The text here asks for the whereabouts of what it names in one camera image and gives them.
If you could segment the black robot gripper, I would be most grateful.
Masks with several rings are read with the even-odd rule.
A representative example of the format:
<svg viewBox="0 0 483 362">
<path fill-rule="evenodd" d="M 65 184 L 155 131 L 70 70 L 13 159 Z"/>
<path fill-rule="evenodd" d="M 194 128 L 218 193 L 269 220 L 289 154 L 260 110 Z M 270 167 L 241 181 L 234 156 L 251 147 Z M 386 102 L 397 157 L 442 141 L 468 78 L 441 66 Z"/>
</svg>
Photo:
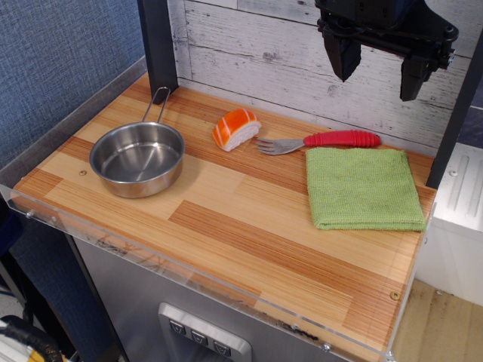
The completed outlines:
<svg viewBox="0 0 483 362">
<path fill-rule="evenodd" d="M 454 58 L 452 44 L 459 30 L 425 1 L 317 1 L 315 6 L 320 10 L 318 30 L 341 81 L 356 70 L 366 45 L 405 57 L 400 99 L 412 101 L 433 69 L 448 68 Z"/>
</svg>

